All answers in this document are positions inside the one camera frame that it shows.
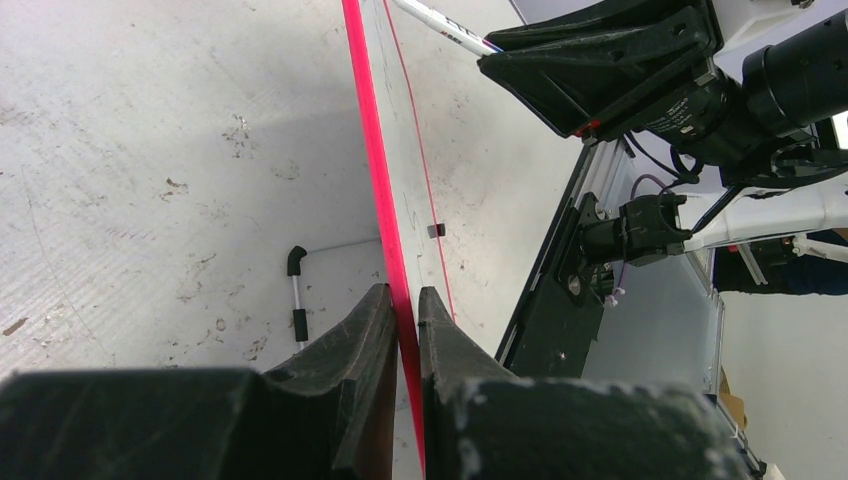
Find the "pink strip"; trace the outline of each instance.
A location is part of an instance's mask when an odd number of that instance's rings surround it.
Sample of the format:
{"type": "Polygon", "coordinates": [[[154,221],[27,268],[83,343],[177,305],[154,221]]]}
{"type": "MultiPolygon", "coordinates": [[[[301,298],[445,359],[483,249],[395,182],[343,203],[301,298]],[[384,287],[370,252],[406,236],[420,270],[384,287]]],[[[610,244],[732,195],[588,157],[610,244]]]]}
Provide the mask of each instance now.
{"type": "Polygon", "coordinates": [[[389,167],[383,134],[380,129],[380,117],[371,66],[368,59],[368,47],[365,41],[365,27],[359,0],[342,0],[347,38],[350,45],[350,57],[353,63],[353,77],[359,98],[359,113],[365,135],[365,150],[368,153],[368,165],[371,171],[371,183],[374,189],[374,201],[377,207],[377,223],[383,241],[383,255],[386,259],[386,274],[389,277],[389,289],[397,315],[398,343],[403,361],[403,373],[409,389],[409,403],[418,443],[418,459],[424,472],[424,417],[421,401],[421,358],[418,351],[418,336],[415,332],[415,317],[412,301],[409,298],[409,284],[403,263],[403,249],[400,242],[395,205],[392,199],[389,167]]]}
{"type": "MultiPolygon", "coordinates": [[[[406,64],[403,61],[403,54],[400,51],[400,42],[398,42],[397,34],[395,33],[395,24],[392,21],[392,12],[389,9],[387,0],[383,0],[383,6],[386,8],[386,15],[389,18],[389,27],[392,30],[392,38],[395,41],[395,48],[400,59],[400,66],[403,69],[403,77],[406,79],[406,88],[409,92],[409,103],[412,105],[412,117],[415,119],[415,133],[418,136],[418,150],[421,152],[421,164],[424,165],[424,180],[427,182],[427,195],[430,197],[430,211],[433,213],[433,225],[438,225],[439,221],[436,218],[436,203],[433,202],[433,189],[430,187],[430,170],[427,168],[427,157],[424,155],[424,141],[421,139],[421,124],[418,122],[418,110],[415,108],[415,98],[412,95],[412,84],[409,82],[409,74],[406,72],[406,64]]],[[[439,246],[439,258],[442,262],[442,273],[445,276],[445,289],[448,294],[448,306],[451,309],[451,318],[456,322],[456,311],[453,309],[453,295],[450,292],[450,282],[448,281],[448,267],[445,264],[445,252],[442,248],[441,237],[436,237],[436,243],[439,246]]]]}

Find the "screw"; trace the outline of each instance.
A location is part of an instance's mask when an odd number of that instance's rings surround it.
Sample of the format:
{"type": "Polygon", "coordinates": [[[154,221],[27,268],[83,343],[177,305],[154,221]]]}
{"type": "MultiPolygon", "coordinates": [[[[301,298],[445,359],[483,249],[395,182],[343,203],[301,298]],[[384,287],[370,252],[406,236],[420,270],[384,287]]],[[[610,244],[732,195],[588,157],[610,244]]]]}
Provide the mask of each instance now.
{"type": "Polygon", "coordinates": [[[568,277],[568,291],[571,292],[572,295],[577,296],[580,295],[580,279],[577,275],[571,275],[568,277]]]}

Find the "purple cable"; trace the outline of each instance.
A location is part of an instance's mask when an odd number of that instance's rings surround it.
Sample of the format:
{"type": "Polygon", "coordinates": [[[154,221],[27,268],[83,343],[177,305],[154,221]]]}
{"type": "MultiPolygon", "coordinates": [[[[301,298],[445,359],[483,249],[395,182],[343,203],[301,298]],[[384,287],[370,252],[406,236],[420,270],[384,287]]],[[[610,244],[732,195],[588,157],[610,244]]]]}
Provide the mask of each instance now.
{"type": "MultiPolygon", "coordinates": [[[[651,180],[656,183],[660,188],[666,188],[665,183],[659,179],[656,175],[651,175],[650,173],[646,173],[644,175],[639,176],[635,182],[633,182],[633,187],[630,189],[630,200],[636,198],[636,190],[639,188],[639,184],[641,184],[645,180],[651,180]]],[[[609,295],[604,302],[605,305],[610,307],[615,307],[618,305],[618,295],[624,295],[624,289],[621,288],[621,284],[624,282],[624,274],[628,269],[627,262],[624,262],[621,265],[621,273],[618,275],[618,282],[615,284],[615,289],[612,291],[612,295],[609,295]]]]}

